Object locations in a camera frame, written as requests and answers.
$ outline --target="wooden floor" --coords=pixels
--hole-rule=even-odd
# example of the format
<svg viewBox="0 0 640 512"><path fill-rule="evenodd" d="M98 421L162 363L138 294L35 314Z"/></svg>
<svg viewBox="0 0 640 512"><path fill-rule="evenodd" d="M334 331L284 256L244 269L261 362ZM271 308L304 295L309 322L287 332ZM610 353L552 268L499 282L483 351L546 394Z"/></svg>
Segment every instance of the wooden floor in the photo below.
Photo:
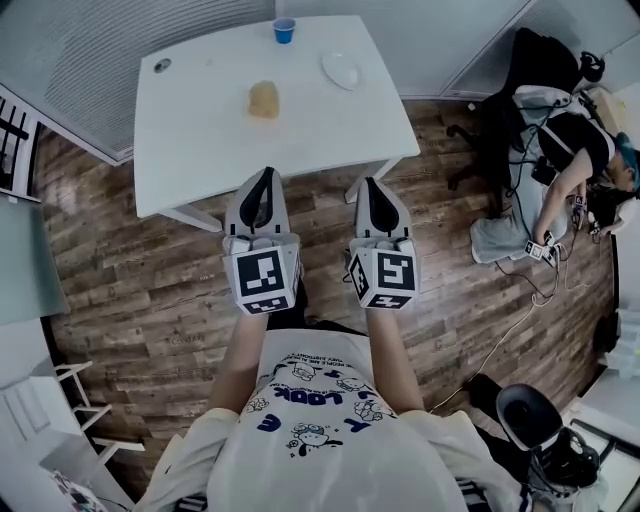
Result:
<svg viewBox="0 0 640 512"><path fill-rule="evenodd" d="M384 182L410 208L422 257L422 293L402 312L401 324L431 407L472 375L527 313L532 288L471 259L469 226L486 215L488 193L477 178L447 190L446 178L474 155L460 138L445 135L448 124L472 125L471 115L457 103L406 106L422 155L403 160ZM342 283L343 250L354 234L354 205L344 204L343 194L359 170L291 178L284 189L302 242L309 315L365 330L351 285ZM113 404L113 414L92 433L144 442L145 453L120 452L111 466L135 498L171 436L205 411L225 351L236 309L221 262L222 235L161 217L138 219L132 164L111 168L49 131L40 140L35 187L71 308L52 319L56 343L70 361L94 361L82 376L89 397ZM229 197L199 207L222 218ZM537 309L484 370L503 385L533 384L559 407L592 378L591 337L613 302L610 242L594 245L581 233L575 246L569 287L581 281L591 288L568 293L561 284L553 302ZM545 264L503 267L552 288L554 272ZM465 393L438 412L461 407L468 409ZM481 414L472 417L486 422Z"/></svg>

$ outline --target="white plate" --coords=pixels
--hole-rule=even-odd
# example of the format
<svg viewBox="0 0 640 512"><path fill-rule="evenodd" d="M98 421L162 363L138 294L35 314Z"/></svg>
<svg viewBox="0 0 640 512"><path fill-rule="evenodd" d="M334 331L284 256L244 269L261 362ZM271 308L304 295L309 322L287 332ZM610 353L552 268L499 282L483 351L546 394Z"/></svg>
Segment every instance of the white plate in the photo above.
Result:
<svg viewBox="0 0 640 512"><path fill-rule="evenodd" d="M322 54L320 60L327 76L343 89L354 91L362 82L360 68L348 55L340 52L326 52Z"/></svg>

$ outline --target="tabletop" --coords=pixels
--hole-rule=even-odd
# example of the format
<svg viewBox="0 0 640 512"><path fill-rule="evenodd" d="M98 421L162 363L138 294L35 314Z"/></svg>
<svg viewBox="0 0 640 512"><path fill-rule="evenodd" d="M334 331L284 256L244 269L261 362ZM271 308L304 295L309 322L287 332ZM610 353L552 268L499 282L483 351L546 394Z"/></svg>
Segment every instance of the tabletop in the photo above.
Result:
<svg viewBox="0 0 640 512"><path fill-rule="evenodd" d="M142 59L135 189L145 217L237 189L272 166L281 176L413 156L419 147L382 57L358 16L299 18L293 41L271 22L208 34ZM355 91L321 67L327 51L360 68ZM171 64L154 71L162 59ZM275 120L249 116L249 89L272 80Z"/></svg>

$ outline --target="headphones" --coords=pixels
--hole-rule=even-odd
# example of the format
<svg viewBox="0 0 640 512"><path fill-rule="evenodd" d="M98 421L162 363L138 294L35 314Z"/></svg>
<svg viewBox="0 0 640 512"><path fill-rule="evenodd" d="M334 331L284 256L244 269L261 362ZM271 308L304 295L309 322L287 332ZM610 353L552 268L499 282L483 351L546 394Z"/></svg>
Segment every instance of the headphones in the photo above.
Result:
<svg viewBox="0 0 640 512"><path fill-rule="evenodd" d="M602 80L604 68L603 59L599 59L593 53L582 52L580 56L580 73L589 82L595 83Z"/></svg>

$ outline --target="blue cup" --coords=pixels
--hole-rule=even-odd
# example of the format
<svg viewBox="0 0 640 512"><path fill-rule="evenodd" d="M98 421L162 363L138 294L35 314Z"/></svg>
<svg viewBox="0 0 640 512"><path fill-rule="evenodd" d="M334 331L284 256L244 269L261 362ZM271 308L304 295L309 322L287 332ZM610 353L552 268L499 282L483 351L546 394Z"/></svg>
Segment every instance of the blue cup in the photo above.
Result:
<svg viewBox="0 0 640 512"><path fill-rule="evenodd" d="M293 29L296 28L296 20L293 18L278 18L273 22L273 31L276 33L276 41L280 44L289 44L293 38Z"/></svg>

